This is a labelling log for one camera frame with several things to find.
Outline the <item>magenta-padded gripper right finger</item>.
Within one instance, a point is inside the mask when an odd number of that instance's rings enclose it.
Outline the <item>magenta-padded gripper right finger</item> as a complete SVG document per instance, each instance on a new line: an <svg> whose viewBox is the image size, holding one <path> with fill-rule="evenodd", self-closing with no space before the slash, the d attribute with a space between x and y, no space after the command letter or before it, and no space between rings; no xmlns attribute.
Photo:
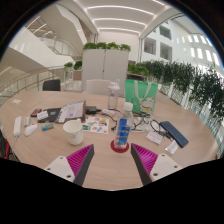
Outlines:
<svg viewBox="0 0 224 224"><path fill-rule="evenodd" d="M131 144L131 154L143 185L147 185L182 169L168 155L157 155L149 149L134 143Z"/></svg>

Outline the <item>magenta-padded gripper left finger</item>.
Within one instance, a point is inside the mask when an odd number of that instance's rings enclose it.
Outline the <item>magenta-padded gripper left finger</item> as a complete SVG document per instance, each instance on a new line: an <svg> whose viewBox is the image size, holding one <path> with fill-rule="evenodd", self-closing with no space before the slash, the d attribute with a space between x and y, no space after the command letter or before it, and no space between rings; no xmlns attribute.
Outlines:
<svg viewBox="0 0 224 224"><path fill-rule="evenodd" d="M78 186L82 186L93 156L94 145L90 144L67 157L57 157L45 170Z"/></svg>

